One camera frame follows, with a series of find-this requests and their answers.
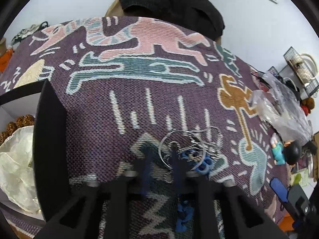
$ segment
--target wire basket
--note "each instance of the wire basket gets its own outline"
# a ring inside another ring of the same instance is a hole
[[[302,83],[308,96],[312,96],[318,90],[319,83],[301,55],[293,47],[290,47],[284,54],[284,58]]]

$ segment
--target silver hoop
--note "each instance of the silver hoop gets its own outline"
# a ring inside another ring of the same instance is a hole
[[[188,131],[188,130],[173,130],[173,131],[171,131],[170,133],[168,133],[166,136],[164,136],[164,138],[162,139],[162,141],[161,141],[160,144],[159,144],[159,157],[160,157],[160,159],[162,160],[162,162],[167,166],[168,169],[173,169],[171,166],[169,166],[169,165],[164,161],[164,159],[163,159],[163,157],[162,157],[162,150],[161,150],[161,149],[162,149],[162,146],[163,146],[164,141],[165,141],[168,137],[170,137],[173,133],[175,133],[175,132],[189,133],[189,134],[191,134],[192,136],[196,137],[196,138],[199,140],[199,142],[202,144],[202,151],[203,151],[203,153],[202,153],[202,158],[201,158],[200,162],[199,162],[197,165],[195,165],[195,166],[191,169],[191,171],[193,171],[193,170],[195,170],[197,167],[199,167],[199,166],[203,163],[203,161],[205,160],[205,157],[206,157],[206,148],[205,148],[204,141],[203,141],[200,137],[197,137],[197,136],[196,136],[194,133],[192,133],[191,131]]]

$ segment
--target toy figurine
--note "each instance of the toy figurine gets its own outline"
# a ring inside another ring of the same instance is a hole
[[[284,144],[274,133],[270,139],[272,154],[275,158],[275,165],[294,165],[301,157],[301,145],[298,140],[288,140]]]

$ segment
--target cream colored shape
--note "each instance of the cream colored shape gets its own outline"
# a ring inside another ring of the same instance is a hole
[[[36,61],[32,66],[26,70],[26,72],[19,78],[14,88],[17,88],[19,86],[35,82],[38,80],[39,75],[42,72],[42,67],[44,66],[44,59],[40,59],[39,61]]]

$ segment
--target doll's black hair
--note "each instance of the doll's black hair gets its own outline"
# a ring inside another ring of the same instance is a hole
[[[290,143],[290,145],[284,147],[283,155],[286,163],[294,165],[301,157],[301,144],[298,140]]]

